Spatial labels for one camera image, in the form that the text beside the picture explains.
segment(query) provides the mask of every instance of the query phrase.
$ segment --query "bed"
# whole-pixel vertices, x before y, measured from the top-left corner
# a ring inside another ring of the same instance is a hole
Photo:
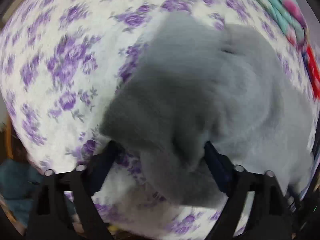
[[[34,165],[68,172],[105,147],[108,139],[98,132],[105,107],[174,10],[187,11],[216,30],[236,23],[262,33],[277,52],[279,74],[310,101],[311,151],[319,103],[313,100],[302,56],[255,0],[25,0],[0,34],[0,85]],[[314,50],[320,55],[316,44]],[[71,192],[66,195],[72,199]],[[169,203],[148,184],[130,150],[92,200],[104,222],[165,240],[204,239],[223,208]],[[246,220],[244,212],[237,233]]]

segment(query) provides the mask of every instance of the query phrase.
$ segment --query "gray garment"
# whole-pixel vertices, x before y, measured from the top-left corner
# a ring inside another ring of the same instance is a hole
[[[147,181],[177,204],[215,207],[204,163],[210,140],[248,171],[275,172],[283,191],[308,183],[309,103],[252,28],[215,31],[172,13],[109,105],[100,132],[140,155]]]

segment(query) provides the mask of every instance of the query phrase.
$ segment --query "colorful blanket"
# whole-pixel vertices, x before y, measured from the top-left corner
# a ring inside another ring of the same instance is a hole
[[[315,98],[320,98],[320,75],[308,41],[308,26],[296,0],[257,0],[278,23],[288,41],[301,51]]]

